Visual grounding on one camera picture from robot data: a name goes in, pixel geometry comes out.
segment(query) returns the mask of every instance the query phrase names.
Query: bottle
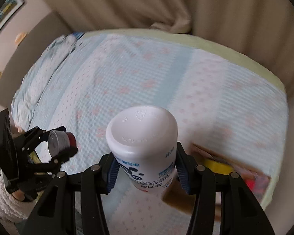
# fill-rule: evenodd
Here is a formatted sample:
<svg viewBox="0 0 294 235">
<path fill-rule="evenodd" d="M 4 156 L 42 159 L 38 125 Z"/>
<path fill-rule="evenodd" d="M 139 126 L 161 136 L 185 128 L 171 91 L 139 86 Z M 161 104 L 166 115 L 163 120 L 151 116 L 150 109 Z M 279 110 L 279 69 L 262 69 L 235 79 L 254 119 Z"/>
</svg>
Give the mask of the bottle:
<svg viewBox="0 0 294 235">
<path fill-rule="evenodd" d="M 108 124 L 107 144 L 120 166 L 141 191 L 160 193 L 174 176 L 177 123 L 156 106 L 123 110 Z"/>
</svg>

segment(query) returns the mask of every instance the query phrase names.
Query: patterned bed sheet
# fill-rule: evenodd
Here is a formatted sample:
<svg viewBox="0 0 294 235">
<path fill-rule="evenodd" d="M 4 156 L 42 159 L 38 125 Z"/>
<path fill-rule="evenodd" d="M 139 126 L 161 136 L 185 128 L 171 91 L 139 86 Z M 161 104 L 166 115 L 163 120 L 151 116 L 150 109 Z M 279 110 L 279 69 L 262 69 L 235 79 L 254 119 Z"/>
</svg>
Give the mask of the patterned bed sheet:
<svg viewBox="0 0 294 235">
<path fill-rule="evenodd" d="M 74 133 L 79 152 L 62 166 L 72 174 L 109 152 L 107 124 L 135 105 L 168 109 L 185 149 L 194 142 L 271 177 L 280 171 L 285 93 L 220 56 L 172 42 L 118 34 L 62 36 L 25 76 L 11 110 L 25 130 L 64 125 Z M 42 162 L 49 161 L 46 144 L 36 151 Z M 111 234 L 186 234 L 190 220 L 159 195 L 133 188 L 122 172 L 103 206 Z"/>
</svg>

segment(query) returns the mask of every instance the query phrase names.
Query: green mattress edge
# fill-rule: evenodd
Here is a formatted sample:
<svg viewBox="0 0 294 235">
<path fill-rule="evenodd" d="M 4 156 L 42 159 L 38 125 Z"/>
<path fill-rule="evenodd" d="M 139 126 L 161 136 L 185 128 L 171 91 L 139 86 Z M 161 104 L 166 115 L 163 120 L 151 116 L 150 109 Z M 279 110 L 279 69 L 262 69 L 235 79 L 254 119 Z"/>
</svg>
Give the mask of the green mattress edge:
<svg viewBox="0 0 294 235">
<path fill-rule="evenodd" d="M 170 34 L 167 32 L 153 29 L 108 29 L 86 32 L 82 38 L 87 38 L 100 33 L 116 33 L 129 36 L 152 37 L 161 40 L 175 42 L 193 48 L 199 48 L 207 52 L 213 53 L 215 55 L 221 56 L 234 64 L 245 67 L 250 71 L 253 71 L 254 73 L 266 79 L 276 88 L 280 89 L 285 93 L 285 87 L 281 80 L 279 80 L 279 78 L 272 72 L 270 72 L 268 69 L 266 69 L 259 63 L 255 62 L 254 60 L 250 59 L 248 56 L 233 50 L 232 48 L 228 48 L 221 44 L 205 40 L 201 37 L 183 33 Z"/>
</svg>

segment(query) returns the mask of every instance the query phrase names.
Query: curtain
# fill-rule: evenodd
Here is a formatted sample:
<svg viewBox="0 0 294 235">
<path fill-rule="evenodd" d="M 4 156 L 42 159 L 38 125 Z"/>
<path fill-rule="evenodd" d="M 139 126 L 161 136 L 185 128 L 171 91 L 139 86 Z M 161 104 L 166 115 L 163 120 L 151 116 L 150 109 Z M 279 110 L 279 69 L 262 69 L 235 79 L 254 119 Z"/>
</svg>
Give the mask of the curtain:
<svg viewBox="0 0 294 235">
<path fill-rule="evenodd" d="M 191 33 L 257 61 L 294 97 L 294 7 L 289 0 L 45 0 L 74 31 L 154 28 Z"/>
</svg>

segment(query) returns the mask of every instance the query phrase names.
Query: headboard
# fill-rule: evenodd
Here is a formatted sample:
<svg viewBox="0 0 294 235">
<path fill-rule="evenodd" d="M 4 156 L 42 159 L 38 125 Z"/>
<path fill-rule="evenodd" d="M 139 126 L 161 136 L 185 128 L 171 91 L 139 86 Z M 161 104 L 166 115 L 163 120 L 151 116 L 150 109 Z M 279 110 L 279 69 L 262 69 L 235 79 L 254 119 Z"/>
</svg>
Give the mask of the headboard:
<svg viewBox="0 0 294 235">
<path fill-rule="evenodd" d="M 10 109 L 15 92 L 31 66 L 57 37 L 72 31 L 55 12 L 44 17 L 19 44 L 0 78 L 0 105 Z"/>
</svg>

